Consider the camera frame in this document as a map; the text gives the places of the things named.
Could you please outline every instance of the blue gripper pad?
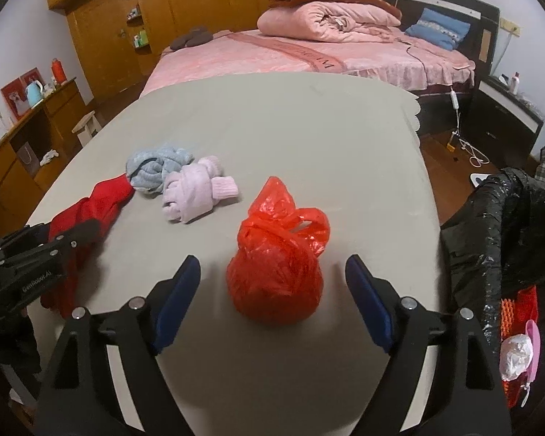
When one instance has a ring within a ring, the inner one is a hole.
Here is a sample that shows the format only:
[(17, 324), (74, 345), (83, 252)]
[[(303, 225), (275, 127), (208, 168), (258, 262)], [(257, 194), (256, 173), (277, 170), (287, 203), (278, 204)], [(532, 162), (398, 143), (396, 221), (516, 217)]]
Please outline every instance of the blue gripper pad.
[(174, 342), (183, 317), (200, 284), (200, 276), (199, 260), (194, 256), (188, 256), (174, 278), (159, 282), (148, 296), (150, 298), (155, 291), (167, 296), (161, 308), (152, 311), (156, 335), (153, 347), (158, 354)]
[(375, 288), (378, 281), (367, 270), (359, 256), (351, 256), (345, 264), (345, 281), (353, 296), (373, 342), (389, 353), (395, 342), (393, 311), (388, 311)]

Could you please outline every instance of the red thermos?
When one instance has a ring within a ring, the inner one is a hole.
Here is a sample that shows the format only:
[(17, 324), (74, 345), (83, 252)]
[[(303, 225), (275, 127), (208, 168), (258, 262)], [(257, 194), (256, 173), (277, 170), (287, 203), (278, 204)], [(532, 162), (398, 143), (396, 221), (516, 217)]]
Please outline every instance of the red thermos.
[(60, 85), (62, 85), (62, 83), (67, 81), (67, 76), (64, 75), (64, 70), (62, 70), (62, 64), (60, 63), (60, 60), (53, 59), (52, 70), (53, 70), (54, 79)]

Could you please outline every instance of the red picture frame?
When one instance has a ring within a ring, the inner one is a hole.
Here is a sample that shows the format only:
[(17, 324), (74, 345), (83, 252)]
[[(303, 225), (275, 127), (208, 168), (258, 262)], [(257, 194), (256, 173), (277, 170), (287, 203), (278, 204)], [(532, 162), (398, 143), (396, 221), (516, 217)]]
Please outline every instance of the red picture frame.
[(38, 71), (38, 68), (36, 67), (33, 68), (32, 70), (29, 70), (24, 75), (21, 75), (20, 79), (22, 80), (24, 87), (28, 87), (35, 80), (38, 80), (42, 86), (45, 86), (45, 81), (42, 80), (41, 73)]
[(21, 120), (26, 112), (30, 110), (23, 81), (20, 78), (12, 80), (8, 85), (1, 88), (0, 91), (16, 120)]

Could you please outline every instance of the black plastic bag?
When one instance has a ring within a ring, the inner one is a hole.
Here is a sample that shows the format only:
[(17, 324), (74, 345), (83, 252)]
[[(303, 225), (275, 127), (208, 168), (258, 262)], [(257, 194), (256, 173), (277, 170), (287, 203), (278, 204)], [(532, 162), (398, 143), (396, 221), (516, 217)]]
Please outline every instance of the black plastic bag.
[(501, 298), (537, 285), (539, 371), (528, 403), (512, 410), (514, 427), (526, 426), (545, 399), (545, 188), (521, 170), (504, 169), (470, 195), (441, 236), (453, 305), (474, 311), (497, 362)]

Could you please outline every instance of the headboard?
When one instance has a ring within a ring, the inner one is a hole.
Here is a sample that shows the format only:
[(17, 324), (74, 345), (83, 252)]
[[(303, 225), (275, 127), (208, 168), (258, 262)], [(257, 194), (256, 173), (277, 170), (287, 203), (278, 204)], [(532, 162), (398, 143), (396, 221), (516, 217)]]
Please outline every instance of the headboard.
[(476, 85), (491, 72), (494, 48), (498, 33), (500, 11), (496, 6), (479, 0), (385, 0), (397, 6), (402, 12), (401, 30), (415, 24), (424, 8), (471, 24), (466, 38), (460, 43), (462, 52), (477, 65)]

